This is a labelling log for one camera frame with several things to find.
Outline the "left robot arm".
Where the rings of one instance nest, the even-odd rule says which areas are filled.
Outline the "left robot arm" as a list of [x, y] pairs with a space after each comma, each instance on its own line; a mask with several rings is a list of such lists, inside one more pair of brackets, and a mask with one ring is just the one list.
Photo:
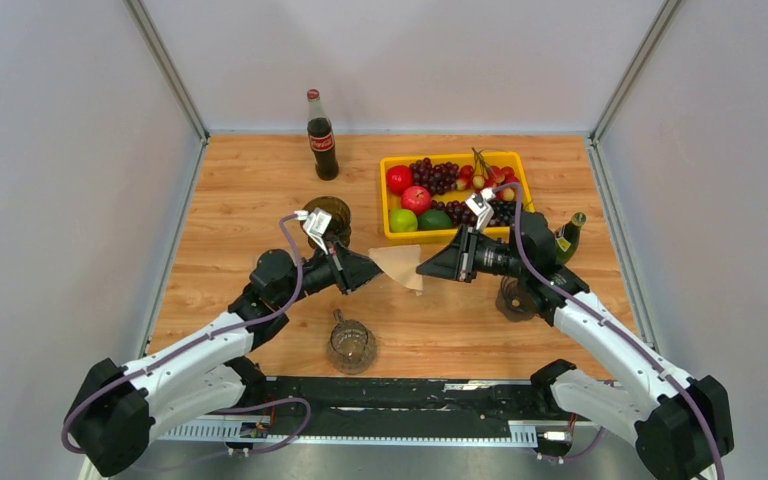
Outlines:
[[93, 365], [64, 420], [64, 447], [110, 477], [159, 436], [199, 416], [232, 407], [257, 412], [266, 388], [242, 375], [244, 356], [287, 325], [296, 301], [332, 286], [348, 295], [380, 273], [373, 260], [338, 241], [307, 260], [297, 250], [263, 253], [241, 295], [206, 326], [124, 365], [109, 358]]

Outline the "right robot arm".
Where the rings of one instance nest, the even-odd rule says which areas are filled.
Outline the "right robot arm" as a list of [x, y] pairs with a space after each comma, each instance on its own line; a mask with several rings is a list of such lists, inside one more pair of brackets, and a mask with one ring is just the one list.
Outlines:
[[724, 478], [723, 458], [734, 448], [725, 386], [711, 375], [694, 378], [617, 320], [557, 260], [543, 215], [519, 212], [507, 241], [463, 225], [416, 272], [464, 283], [480, 273], [513, 279], [534, 315], [575, 340], [620, 384], [556, 360], [532, 375], [537, 413], [552, 418], [565, 410], [597, 423], [632, 445], [657, 479]]

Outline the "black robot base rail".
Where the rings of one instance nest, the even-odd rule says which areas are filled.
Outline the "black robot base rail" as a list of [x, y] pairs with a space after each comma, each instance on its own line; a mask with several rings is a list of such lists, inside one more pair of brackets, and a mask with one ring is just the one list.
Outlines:
[[205, 415], [166, 440], [264, 447], [299, 444], [524, 448], [566, 454], [587, 419], [527, 380], [267, 377], [245, 414]]

